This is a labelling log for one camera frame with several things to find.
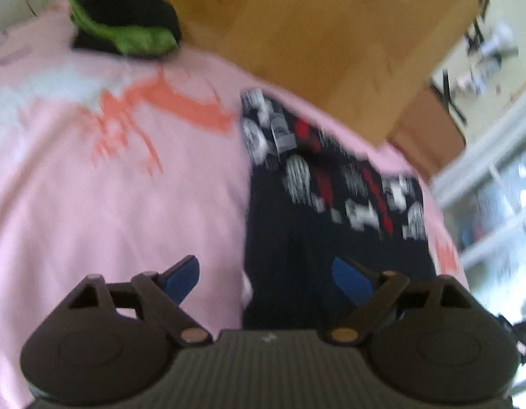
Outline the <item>brown padded cushion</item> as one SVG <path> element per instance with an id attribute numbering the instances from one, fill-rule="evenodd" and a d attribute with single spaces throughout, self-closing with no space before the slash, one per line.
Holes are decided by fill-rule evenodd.
<path id="1" fill-rule="evenodd" d="M 464 135 L 431 88 L 421 91 L 403 110 L 387 141 L 426 182 L 466 148 Z"/>

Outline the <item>white framed frosted glass door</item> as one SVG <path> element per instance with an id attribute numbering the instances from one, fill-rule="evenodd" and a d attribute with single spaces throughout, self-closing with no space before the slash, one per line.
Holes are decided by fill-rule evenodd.
<path id="1" fill-rule="evenodd" d="M 526 91 L 432 181 L 474 296 L 526 319 Z"/>

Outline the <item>white power strip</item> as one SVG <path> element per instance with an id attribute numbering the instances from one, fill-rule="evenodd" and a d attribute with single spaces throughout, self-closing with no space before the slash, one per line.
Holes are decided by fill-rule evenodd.
<path id="1" fill-rule="evenodd" d="M 517 56 L 518 47 L 512 28 L 504 23 L 496 24 L 490 36 L 467 54 L 467 69 L 455 79 L 454 92 L 479 97 L 503 63 Z"/>

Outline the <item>black and green folded garment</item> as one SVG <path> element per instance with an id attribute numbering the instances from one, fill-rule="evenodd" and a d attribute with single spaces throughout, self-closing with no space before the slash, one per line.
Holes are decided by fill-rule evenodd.
<path id="1" fill-rule="evenodd" d="M 182 42 L 176 11 L 165 0 L 69 0 L 72 48 L 137 59 L 168 56 Z"/>

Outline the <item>pink deer print bedsheet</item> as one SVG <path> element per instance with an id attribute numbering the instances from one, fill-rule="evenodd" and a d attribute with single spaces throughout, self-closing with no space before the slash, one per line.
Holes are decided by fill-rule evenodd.
<path id="1" fill-rule="evenodd" d="M 464 295 L 441 212 L 396 151 L 214 55 L 144 61 L 74 35 L 67 7 L 0 34 L 0 408 L 336 407 L 340 364 L 371 372 L 333 331 L 362 314 L 378 338 L 434 288 Z M 372 272 L 373 296 L 332 326 L 244 328 L 252 89 L 419 181 L 434 279 Z M 200 278 L 177 305 L 159 275 L 189 255 Z"/>

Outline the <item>black red white patterned garment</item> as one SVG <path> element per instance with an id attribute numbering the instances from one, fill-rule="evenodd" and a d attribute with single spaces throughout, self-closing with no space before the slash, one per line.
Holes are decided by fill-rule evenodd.
<path id="1" fill-rule="evenodd" d="M 242 107 L 252 163 L 245 329 L 323 329 L 349 314 L 356 306 L 333 281 L 335 258 L 434 279 L 415 177 L 382 175 L 264 91 L 244 92 Z"/>

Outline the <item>wood grain headboard panel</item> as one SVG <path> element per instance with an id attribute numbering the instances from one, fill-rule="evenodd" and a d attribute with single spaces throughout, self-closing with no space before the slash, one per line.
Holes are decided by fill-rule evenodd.
<path id="1" fill-rule="evenodd" d="M 379 144 L 479 0 L 168 0 L 185 40 Z"/>

